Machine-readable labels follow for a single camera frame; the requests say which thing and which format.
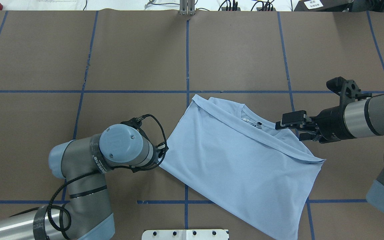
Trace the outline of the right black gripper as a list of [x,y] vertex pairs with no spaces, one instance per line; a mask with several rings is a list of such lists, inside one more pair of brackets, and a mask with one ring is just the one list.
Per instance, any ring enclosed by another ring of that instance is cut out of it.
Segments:
[[306,129],[311,123],[316,126],[315,133],[303,132],[299,134],[300,141],[314,141],[332,143],[341,140],[355,139],[346,127],[344,120],[345,106],[337,106],[322,110],[317,116],[309,117],[305,110],[293,111],[282,115],[282,119],[275,123],[275,129]]

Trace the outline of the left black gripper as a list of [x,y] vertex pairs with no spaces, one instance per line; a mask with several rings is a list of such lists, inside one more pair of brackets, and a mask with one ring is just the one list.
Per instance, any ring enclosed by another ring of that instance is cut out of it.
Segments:
[[154,154],[152,157],[152,165],[159,165],[160,161],[164,158],[169,150],[166,142],[161,142],[156,146],[153,146]]

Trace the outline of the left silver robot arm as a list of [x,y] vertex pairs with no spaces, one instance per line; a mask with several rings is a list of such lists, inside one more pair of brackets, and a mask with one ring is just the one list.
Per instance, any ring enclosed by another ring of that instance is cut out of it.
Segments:
[[0,220],[0,240],[109,240],[114,214],[105,174],[157,168],[168,150],[154,145],[137,126],[111,125],[101,134],[55,146],[52,173],[66,183],[48,204]]

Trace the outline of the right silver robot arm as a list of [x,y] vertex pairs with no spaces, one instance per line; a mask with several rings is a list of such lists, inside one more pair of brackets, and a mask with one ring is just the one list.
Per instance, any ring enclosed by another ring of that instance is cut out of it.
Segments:
[[[275,129],[296,129],[301,132],[300,141],[320,143],[384,136],[384,94],[375,97],[340,94],[338,106],[326,108],[317,116],[308,116],[304,110],[285,113],[275,123]],[[384,213],[384,167],[373,181],[366,200]]]

